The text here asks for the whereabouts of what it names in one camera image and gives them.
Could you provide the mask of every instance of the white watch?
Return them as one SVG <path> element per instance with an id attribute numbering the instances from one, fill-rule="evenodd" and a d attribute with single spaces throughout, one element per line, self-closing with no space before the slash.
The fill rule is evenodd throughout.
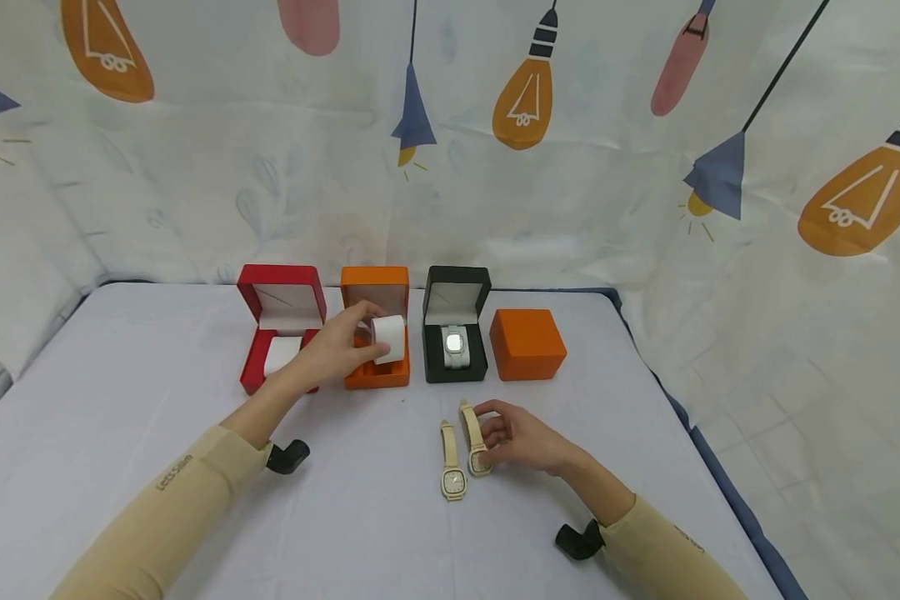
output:
<path id="1" fill-rule="evenodd" d="M 470 366 L 470 345 L 467 328 L 461 326 L 440 327 L 443 334 L 443 366 L 456 371 Z"/>
<path id="2" fill-rule="evenodd" d="M 483 466 L 480 462 L 480 456 L 487 452 L 487 444 L 483 442 L 483 432 L 480 430 L 480 421 L 477 420 L 477 414 L 467 400 L 462 400 L 460 403 L 460 414 L 463 417 L 463 425 L 467 428 L 467 437 L 470 442 L 467 466 L 470 474 L 475 478 L 482 478 L 483 475 L 490 474 L 493 467 Z"/>
<path id="3" fill-rule="evenodd" d="M 440 434 L 443 435 L 443 475 L 440 477 L 440 492 L 448 502 L 463 500 L 467 493 L 467 475 L 463 474 L 460 462 L 457 462 L 457 440 L 453 435 L 453 425 L 440 422 Z"/>

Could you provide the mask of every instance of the curtain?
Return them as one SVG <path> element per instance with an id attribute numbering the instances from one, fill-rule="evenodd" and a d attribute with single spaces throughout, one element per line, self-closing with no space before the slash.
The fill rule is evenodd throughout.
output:
<path id="1" fill-rule="evenodd" d="M 613 285 L 807 595 L 900 598 L 900 0 L 821 8 L 0 0 L 0 393 L 108 279 Z"/>

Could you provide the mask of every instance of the arm sleeve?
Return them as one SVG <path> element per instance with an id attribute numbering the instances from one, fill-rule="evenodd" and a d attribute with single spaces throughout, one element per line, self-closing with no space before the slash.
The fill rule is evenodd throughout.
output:
<path id="1" fill-rule="evenodd" d="M 51 600 L 160 600 L 234 500 L 267 465 L 215 426 L 157 475 L 101 532 Z"/>
<path id="2" fill-rule="evenodd" d="M 656 600 L 747 600 L 720 564 L 643 498 L 602 527 L 609 562 Z"/>

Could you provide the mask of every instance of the watch face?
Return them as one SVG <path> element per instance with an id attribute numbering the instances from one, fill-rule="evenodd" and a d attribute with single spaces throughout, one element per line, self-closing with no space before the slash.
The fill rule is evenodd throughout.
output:
<path id="1" fill-rule="evenodd" d="M 462 470 L 455 468 L 443 474 L 443 491 L 450 495 L 463 493 L 467 490 L 467 479 L 463 477 Z"/>
<path id="2" fill-rule="evenodd" d="M 463 352 L 463 336 L 458 333 L 451 333 L 447 336 L 447 351 L 452 354 Z"/>
<path id="3" fill-rule="evenodd" d="M 475 452 L 470 455 L 470 470 L 474 473 L 483 473 L 487 470 L 490 470 L 491 467 L 484 467 L 480 463 L 480 456 L 484 454 L 487 450 L 480 450 L 479 452 Z"/>

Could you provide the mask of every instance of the table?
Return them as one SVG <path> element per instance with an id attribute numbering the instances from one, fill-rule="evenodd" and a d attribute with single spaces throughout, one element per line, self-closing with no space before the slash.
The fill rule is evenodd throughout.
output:
<path id="1" fill-rule="evenodd" d="M 341 307 L 328 288 L 329 314 Z M 439 423 L 458 404 L 520 404 L 590 451 L 695 537 L 750 598 L 780 598 L 613 305 L 597 294 L 492 292 L 497 308 L 548 308 L 568 358 L 551 381 L 428 385 L 413 290 L 412 381 L 323 386 L 282 423 L 311 457 L 262 475 L 170 598 L 626 598 L 602 560 L 553 537 L 590 516 L 562 482 L 518 467 L 439 492 Z M 242 400 L 253 317 L 231 286 L 112 284 L 93 292 L 0 402 L 0 600 L 45 598 L 141 486 Z"/>

